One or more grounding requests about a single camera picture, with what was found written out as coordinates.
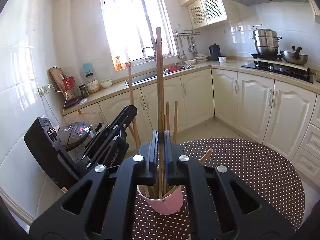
pan handle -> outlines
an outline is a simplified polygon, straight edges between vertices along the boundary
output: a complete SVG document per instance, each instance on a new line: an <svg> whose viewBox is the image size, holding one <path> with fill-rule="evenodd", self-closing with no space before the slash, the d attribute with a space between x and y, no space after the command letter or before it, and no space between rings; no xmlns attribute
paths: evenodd
<svg viewBox="0 0 320 240"><path fill-rule="evenodd" d="M253 29L254 31L257 31L257 30L258 30L258 28L257 28L257 27L259 27L259 26L262 26L262 24L252 26L252 29Z"/></svg>

power cord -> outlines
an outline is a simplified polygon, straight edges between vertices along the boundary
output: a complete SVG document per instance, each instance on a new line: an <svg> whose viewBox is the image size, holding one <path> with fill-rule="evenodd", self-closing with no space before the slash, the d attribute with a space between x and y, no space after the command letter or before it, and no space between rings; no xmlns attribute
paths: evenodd
<svg viewBox="0 0 320 240"><path fill-rule="evenodd" d="M52 86L52 88L53 88L53 90L54 90L54 91L56 91L56 92L60 92L60 93L65 93L65 94L66 94L66 101L64 101L63 111L62 111L62 113L64 113L64 108L65 108L65 106L66 106L67 99L68 99L68 94L67 94L67 92L65 92L65 91L57 91L57 90L55 90L55 89L54 89L54 86L53 86L52 84L48 84L48 89L50 89L50 86Z"/></svg>

drawer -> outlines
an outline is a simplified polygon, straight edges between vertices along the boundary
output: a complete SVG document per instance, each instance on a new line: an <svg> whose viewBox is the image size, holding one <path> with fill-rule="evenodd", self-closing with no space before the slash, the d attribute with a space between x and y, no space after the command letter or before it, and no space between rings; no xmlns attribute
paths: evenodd
<svg viewBox="0 0 320 240"><path fill-rule="evenodd" d="M301 147L320 160L320 129L309 124Z"/></svg>
<svg viewBox="0 0 320 240"><path fill-rule="evenodd" d="M320 128L320 95L317 95L316 104L315 108L313 109L310 123Z"/></svg>
<svg viewBox="0 0 320 240"><path fill-rule="evenodd" d="M319 159L300 147L292 160L292 165L320 186Z"/></svg>

round table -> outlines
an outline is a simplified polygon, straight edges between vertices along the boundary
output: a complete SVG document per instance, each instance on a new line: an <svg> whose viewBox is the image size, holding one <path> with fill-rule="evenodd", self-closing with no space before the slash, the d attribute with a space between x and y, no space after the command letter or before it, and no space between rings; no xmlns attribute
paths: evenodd
<svg viewBox="0 0 320 240"><path fill-rule="evenodd" d="M200 159L213 149L205 165L223 164L240 176L261 197L284 215L296 230L304 214L304 190L292 164L274 150L252 141L209 138L182 144L186 155ZM137 193L132 239L188 239L189 212L185 187L184 203L172 215L155 212Z"/></svg>

glass jar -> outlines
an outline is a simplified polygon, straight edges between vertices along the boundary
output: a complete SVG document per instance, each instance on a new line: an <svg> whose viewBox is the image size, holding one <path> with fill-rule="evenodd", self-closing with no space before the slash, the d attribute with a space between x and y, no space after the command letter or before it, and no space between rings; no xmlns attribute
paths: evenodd
<svg viewBox="0 0 320 240"><path fill-rule="evenodd" d="M100 85L96 77L93 73L85 75L86 79L86 87L88 89L89 94L95 93L100 90Z"/></svg>

